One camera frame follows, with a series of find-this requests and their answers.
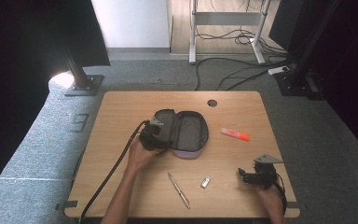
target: power strip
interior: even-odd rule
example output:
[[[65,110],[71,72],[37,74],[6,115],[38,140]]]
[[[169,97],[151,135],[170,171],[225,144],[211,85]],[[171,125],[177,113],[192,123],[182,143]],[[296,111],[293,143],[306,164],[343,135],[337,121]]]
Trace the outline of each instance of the power strip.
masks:
[[[287,66],[277,67],[277,68],[271,68],[268,70],[268,73],[270,75],[275,75],[279,73],[288,72],[290,69]]]

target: orange highlighter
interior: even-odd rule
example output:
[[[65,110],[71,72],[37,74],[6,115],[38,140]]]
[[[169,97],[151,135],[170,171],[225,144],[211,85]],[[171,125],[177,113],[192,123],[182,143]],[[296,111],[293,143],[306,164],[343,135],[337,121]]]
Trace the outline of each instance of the orange highlighter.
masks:
[[[234,132],[230,129],[226,129],[226,128],[222,128],[220,133],[231,136],[231,137],[238,138],[238,139],[246,141],[246,142],[249,142],[251,140],[251,137],[247,133],[238,133],[238,132]]]

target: wooden desk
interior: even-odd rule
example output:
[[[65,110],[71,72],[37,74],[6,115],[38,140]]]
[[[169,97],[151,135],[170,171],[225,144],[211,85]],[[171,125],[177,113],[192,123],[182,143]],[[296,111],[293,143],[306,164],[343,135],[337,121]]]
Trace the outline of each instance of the wooden desk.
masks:
[[[217,106],[207,104],[215,100]],[[135,128],[156,111],[198,111],[209,127],[209,141],[195,160],[160,155],[138,175],[132,195],[130,217],[267,217],[254,189],[244,184],[238,168],[253,173],[254,159],[269,154],[281,159],[260,94],[256,91],[111,91],[101,104],[84,157],[65,209],[80,217],[84,207],[109,173]],[[222,135],[222,127],[248,133],[250,142]],[[86,217],[102,217],[118,186],[127,156],[89,209]],[[288,202],[296,197],[284,164],[275,165],[283,178]],[[174,189],[170,172],[190,200],[187,209]],[[208,175],[206,189],[200,184]],[[297,217],[299,209],[288,209]]]

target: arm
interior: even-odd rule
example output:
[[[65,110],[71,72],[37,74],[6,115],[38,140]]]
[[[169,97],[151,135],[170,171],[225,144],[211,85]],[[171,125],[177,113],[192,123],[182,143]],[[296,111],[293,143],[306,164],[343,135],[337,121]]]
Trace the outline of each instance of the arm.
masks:
[[[282,212],[281,194],[275,186],[263,189],[262,186],[255,186],[255,191],[263,206],[266,208],[271,224],[284,224]]]
[[[136,176],[159,152],[160,150],[148,151],[144,149],[138,136],[133,139],[130,145],[130,155],[126,170],[101,223],[127,223]]]

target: hand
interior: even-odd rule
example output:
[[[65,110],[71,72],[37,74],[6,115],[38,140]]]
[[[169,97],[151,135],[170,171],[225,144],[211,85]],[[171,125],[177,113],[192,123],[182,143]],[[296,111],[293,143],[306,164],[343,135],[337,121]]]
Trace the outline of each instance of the hand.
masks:
[[[146,166],[154,156],[159,154],[161,149],[146,150],[139,140],[139,135],[132,140],[127,168],[139,171]]]
[[[254,185],[258,198],[266,208],[271,224],[283,224],[283,204],[281,194],[275,186],[264,189],[263,186]]]

